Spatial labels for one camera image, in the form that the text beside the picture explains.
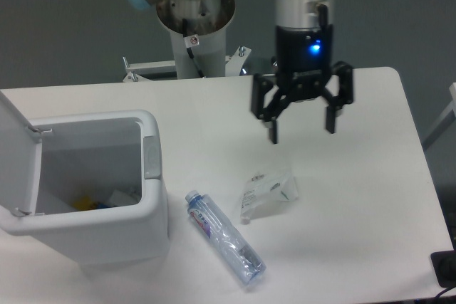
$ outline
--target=white trash bin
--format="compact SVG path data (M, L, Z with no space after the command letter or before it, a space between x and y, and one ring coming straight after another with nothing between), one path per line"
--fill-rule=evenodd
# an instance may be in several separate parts
M77 211L89 197L136 204ZM79 264L166 254L160 136L146 111L28 121L0 92L0 228L30 235Z

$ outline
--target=bottle label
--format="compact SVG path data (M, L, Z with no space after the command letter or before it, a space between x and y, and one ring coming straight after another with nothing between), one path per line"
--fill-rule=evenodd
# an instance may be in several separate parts
M190 216L196 221L197 225L206 233L208 237L211 237L211 227L209 221L198 209L190 209Z

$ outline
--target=clear plastic bag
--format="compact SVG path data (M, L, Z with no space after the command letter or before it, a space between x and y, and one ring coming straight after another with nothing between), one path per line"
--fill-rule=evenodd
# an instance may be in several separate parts
M270 201L291 202L298 198L298 191L290 169L258 173L244 187L241 220L248 224L259 205Z

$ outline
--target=light blue cap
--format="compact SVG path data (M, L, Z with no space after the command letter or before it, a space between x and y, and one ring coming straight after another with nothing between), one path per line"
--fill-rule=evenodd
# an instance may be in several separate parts
M185 201L187 201L187 203L190 203L196 196L199 196L199 195L200 195L199 192L197 192L196 190L192 190L185 197Z

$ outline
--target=open lid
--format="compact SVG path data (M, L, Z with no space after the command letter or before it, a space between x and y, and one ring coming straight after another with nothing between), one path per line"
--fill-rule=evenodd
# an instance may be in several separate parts
M36 207L41 168L41 137L0 91L0 206L15 216Z

